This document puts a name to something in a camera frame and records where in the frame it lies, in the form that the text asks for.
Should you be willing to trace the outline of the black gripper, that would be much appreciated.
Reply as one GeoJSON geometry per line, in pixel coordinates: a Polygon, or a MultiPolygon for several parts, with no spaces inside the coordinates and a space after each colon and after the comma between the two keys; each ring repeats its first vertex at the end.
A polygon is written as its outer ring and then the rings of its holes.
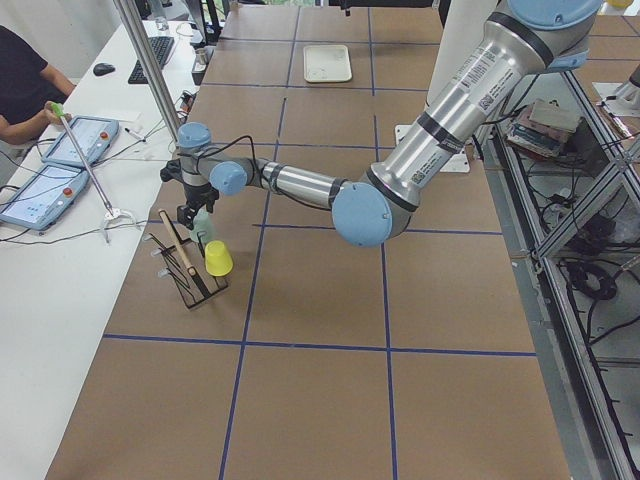
{"type": "Polygon", "coordinates": [[[205,209],[208,214],[212,214],[214,204],[219,199],[219,191],[210,183],[199,186],[183,184],[186,205],[176,208],[177,221],[188,230],[194,228],[196,210],[205,209]]]}

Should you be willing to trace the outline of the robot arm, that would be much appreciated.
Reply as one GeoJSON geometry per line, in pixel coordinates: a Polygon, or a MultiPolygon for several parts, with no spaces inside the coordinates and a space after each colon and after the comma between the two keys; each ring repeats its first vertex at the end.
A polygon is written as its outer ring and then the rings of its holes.
{"type": "Polygon", "coordinates": [[[330,212],[343,239],[372,247],[402,233],[422,189],[527,75],[571,70],[587,58],[597,1],[500,1],[485,17],[483,36],[451,80],[410,125],[383,162],[359,181],[331,177],[250,155],[230,157],[209,129],[188,122],[178,130],[178,157],[160,171],[182,184],[177,217],[193,226],[201,208],[247,187],[268,190],[330,212]]]}

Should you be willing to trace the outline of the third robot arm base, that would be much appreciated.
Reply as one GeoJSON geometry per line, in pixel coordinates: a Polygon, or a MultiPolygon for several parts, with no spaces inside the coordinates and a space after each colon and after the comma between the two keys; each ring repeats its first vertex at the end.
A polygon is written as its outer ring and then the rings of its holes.
{"type": "Polygon", "coordinates": [[[600,95],[596,106],[623,138],[632,138],[634,134],[623,122],[623,118],[639,117],[639,67],[635,68],[625,82],[595,82],[594,87],[600,95]]]}

